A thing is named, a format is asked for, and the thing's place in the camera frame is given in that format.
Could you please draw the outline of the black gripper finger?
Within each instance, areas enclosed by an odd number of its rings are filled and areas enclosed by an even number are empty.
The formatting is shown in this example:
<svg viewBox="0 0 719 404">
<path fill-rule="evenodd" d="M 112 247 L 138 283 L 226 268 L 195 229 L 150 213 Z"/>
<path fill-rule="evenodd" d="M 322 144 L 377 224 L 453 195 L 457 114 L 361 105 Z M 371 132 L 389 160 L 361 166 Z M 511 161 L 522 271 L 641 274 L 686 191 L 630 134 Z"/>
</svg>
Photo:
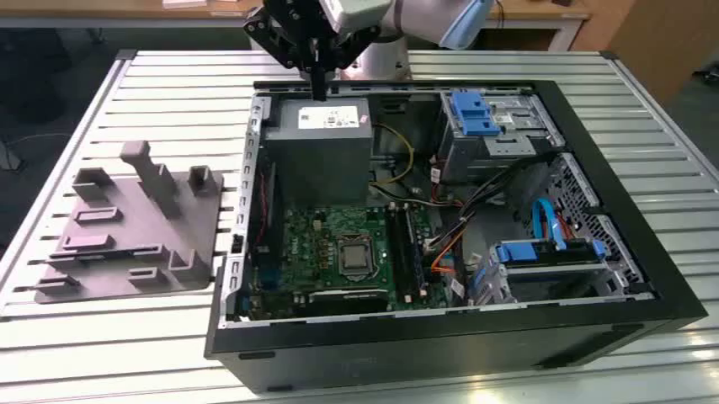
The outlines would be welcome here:
<svg viewBox="0 0 719 404">
<path fill-rule="evenodd" d="M 351 33 L 345 39 L 341 35 L 319 38 L 319 100 L 327 99 L 327 74 L 338 69 L 346 69 L 357 60 L 361 53 L 371 45 L 381 34 L 378 25 Z"/>
<path fill-rule="evenodd" d="M 285 7 L 262 6 L 247 18 L 243 29 L 251 39 L 267 51 L 267 53 L 287 68 L 297 68 L 310 81 L 313 99 L 321 100 L 321 67 L 317 63 L 317 51 L 313 48 L 309 37 L 302 32 L 293 30 L 294 15 L 279 14 L 275 17 L 272 11 L 286 11 Z"/>
</svg>

